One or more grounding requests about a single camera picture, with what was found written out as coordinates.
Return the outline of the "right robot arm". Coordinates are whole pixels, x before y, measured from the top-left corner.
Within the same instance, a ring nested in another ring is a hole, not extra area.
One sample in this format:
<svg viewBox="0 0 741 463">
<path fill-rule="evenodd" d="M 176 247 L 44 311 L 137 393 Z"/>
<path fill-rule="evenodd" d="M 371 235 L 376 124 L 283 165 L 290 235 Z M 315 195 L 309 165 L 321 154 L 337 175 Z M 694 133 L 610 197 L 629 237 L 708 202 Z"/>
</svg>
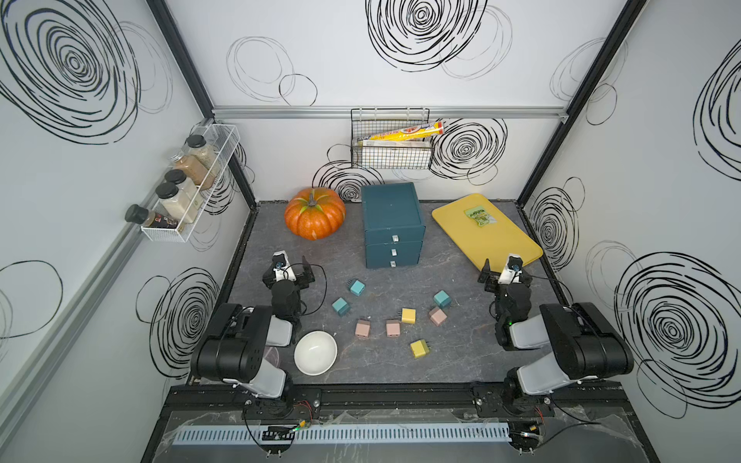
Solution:
<svg viewBox="0 0 741 463">
<path fill-rule="evenodd" d="M 503 349 L 551 349 L 508 372 L 501 401 L 513 415 L 535 408 L 538 397 L 584 381 L 625 375 L 635 365 L 627 342 L 592 303 L 542 304 L 540 313 L 531 316 L 532 281 L 517 255 L 510 255 L 500 272 L 486 260 L 478 277 L 484 290 L 494 294 L 489 314 L 496 321 L 495 338 Z"/>
</svg>

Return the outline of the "pink plug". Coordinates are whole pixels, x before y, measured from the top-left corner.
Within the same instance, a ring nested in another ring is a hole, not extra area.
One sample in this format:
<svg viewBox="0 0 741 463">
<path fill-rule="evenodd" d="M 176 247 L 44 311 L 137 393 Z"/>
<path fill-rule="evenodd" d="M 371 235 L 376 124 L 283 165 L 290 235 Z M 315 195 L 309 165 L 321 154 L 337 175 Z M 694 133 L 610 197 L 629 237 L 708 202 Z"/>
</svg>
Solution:
<svg viewBox="0 0 741 463">
<path fill-rule="evenodd" d="M 355 336 L 358 339 L 367 340 L 372 335 L 372 322 L 370 320 L 359 320 L 355 328 Z"/>
<path fill-rule="evenodd" d="M 441 326 L 448 319 L 448 316 L 442 309 L 435 307 L 428 313 L 428 318 L 435 326 Z"/>
<path fill-rule="evenodd" d="M 401 322 L 397 319 L 387 320 L 385 328 L 389 338 L 397 338 L 401 335 Z"/>
</svg>

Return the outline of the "teal drawer cabinet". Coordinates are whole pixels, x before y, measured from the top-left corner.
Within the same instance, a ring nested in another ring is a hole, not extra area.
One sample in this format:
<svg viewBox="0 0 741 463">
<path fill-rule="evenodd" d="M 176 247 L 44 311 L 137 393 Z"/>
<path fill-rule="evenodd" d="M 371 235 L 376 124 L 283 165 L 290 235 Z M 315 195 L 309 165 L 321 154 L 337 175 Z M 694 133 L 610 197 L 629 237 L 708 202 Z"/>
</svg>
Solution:
<svg viewBox="0 0 741 463">
<path fill-rule="evenodd" d="M 361 196 L 366 268 L 418 264 L 426 224 L 415 185 L 366 185 Z"/>
</svg>

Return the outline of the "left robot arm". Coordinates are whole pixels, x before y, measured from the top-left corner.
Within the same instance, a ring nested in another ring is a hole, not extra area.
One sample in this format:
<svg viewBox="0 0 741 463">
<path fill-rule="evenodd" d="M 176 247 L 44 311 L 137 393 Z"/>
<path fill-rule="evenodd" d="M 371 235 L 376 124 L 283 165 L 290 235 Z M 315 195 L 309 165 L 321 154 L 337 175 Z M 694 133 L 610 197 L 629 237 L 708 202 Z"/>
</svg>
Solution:
<svg viewBox="0 0 741 463">
<path fill-rule="evenodd" d="M 301 319 L 308 310 L 301 291 L 316 281 L 308 260 L 300 270 L 279 256 L 264 274 L 271 293 L 268 305 L 219 305 L 190 359 L 191 374 L 249 393 L 243 416 L 287 418 L 296 408 L 289 374 L 264 358 L 268 347 L 288 347 L 297 342 Z"/>
</svg>

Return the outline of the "teal plug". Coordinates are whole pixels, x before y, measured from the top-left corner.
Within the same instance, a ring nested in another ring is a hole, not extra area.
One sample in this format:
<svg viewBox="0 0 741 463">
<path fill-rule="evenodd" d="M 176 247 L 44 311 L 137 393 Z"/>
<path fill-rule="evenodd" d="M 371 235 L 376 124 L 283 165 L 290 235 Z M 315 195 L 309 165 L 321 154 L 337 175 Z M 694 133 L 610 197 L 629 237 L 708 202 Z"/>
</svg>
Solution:
<svg viewBox="0 0 741 463">
<path fill-rule="evenodd" d="M 433 300 L 436 306 L 440 309 L 449 307 L 453 302 L 451 296 L 446 293 L 446 291 L 438 291 L 437 293 L 435 293 Z"/>
<path fill-rule="evenodd" d="M 349 312 L 350 305 L 343 297 L 339 297 L 332 303 L 332 308 L 338 316 L 344 316 Z"/>
<path fill-rule="evenodd" d="M 361 296 L 366 289 L 366 285 L 360 280 L 352 280 L 349 283 L 349 291 L 355 296 Z"/>
</svg>

